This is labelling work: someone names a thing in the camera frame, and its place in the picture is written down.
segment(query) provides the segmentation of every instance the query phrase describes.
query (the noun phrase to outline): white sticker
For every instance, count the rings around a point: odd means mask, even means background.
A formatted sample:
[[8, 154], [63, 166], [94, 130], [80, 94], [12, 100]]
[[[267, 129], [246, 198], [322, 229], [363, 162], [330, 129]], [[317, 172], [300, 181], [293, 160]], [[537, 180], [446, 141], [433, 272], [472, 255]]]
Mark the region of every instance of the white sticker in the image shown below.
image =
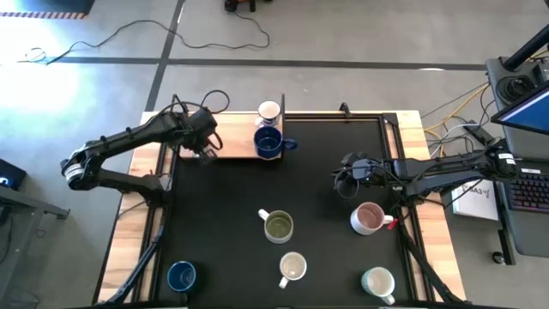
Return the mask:
[[523, 173], [541, 173], [540, 170], [534, 170], [534, 169], [530, 169], [530, 168], [521, 168], [521, 171]]
[[499, 159], [515, 159], [512, 154], [498, 154]]

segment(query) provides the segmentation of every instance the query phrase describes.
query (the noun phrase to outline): computer monitor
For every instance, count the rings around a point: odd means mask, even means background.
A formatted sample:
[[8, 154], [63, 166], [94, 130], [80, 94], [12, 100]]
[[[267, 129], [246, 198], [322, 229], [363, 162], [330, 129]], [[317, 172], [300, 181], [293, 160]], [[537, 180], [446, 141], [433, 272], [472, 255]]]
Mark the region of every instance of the computer monitor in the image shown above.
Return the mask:
[[496, 113], [492, 122], [549, 135], [549, 82]]

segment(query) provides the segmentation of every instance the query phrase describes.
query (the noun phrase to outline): navy blue mug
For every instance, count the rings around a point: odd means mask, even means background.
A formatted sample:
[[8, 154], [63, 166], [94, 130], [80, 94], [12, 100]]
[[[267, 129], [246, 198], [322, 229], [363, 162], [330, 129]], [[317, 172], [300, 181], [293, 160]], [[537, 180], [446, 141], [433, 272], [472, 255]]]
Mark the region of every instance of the navy blue mug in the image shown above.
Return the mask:
[[196, 281], [196, 269], [189, 262], [176, 262], [168, 270], [168, 285], [176, 292], [187, 292]]
[[282, 132], [275, 127], [264, 126], [257, 129], [254, 135], [254, 143], [256, 144], [256, 153], [263, 159], [273, 159], [277, 156], [282, 148], [294, 150], [298, 147], [298, 143], [293, 139], [284, 139]]

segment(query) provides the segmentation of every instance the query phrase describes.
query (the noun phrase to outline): wooden platform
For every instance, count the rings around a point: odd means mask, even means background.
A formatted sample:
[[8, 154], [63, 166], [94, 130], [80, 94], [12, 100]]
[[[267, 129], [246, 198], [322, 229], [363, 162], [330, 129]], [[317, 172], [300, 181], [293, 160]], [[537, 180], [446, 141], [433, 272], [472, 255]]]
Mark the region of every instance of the wooden platform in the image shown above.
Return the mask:
[[[398, 116], [405, 156], [419, 160], [429, 159], [429, 151], [419, 113], [417, 111], [385, 112], [394, 112]], [[155, 114], [156, 112], [143, 113], [142, 123]], [[250, 138], [256, 130], [252, 122], [257, 117], [255, 112], [227, 112], [215, 115], [215, 117], [219, 124], [217, 131], [224, 141], [224, 148], [218, 153], [219, 157], [247, 157], [255, 155], [253, 142]], [[391, 155], [396, 157], [395, 140], [392, 134], [389, 134], [389, 142], [391, 144]], [[156, 167], [159, 149], [160, 145], [158, 143], [151, 143], [137, 148], [132, 157], [130, 174], [142, 176], [151, 173]], [[168, 172], [169, 170], [171, 155], [167, 155], [164, 172]], [[431, 194], [429, 198], [440, 201], [438, 194]], [[124, 195], [120, 211], [124, 211], [141, 200], [135, 193]], [[160, 211], [160, 209], [157, 210], [156, 221], [160, 218]], [[456, 296], [465, 299], [462, 279], [455, 260], [454, 248], [442, 207], [435, 203], [424, 203], [418, 207], [418, 215], [429, 263], [448, 285], [450, 290]], [[146, 217], [147, 207], [143, 206], [128, 212], [116, 223], [98, 300], [107, 300], [113, 296], [135, 267], [139, 258]], [[152, 265], [149, 265], [143, 281], [142, 300], [148, 297], [151, 271]], [[423, 288], [420, 269], [416, 263], [413, 263], [413, 271], [419, 297], [424, 299], [425, 290]]]

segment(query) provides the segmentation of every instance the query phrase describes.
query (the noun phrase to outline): black post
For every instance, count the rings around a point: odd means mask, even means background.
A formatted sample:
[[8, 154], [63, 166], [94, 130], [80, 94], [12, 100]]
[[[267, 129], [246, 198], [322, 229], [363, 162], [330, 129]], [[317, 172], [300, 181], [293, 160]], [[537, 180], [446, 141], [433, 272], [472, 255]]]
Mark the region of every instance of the black post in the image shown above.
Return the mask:
[[543, 45], [549, 43], [549, 24], [539, 31], [523, 47], [516, 51], [513, 56], [504, 63], [506, 70], [514, 70], [524, 63], [528, 58], [534, 55]]

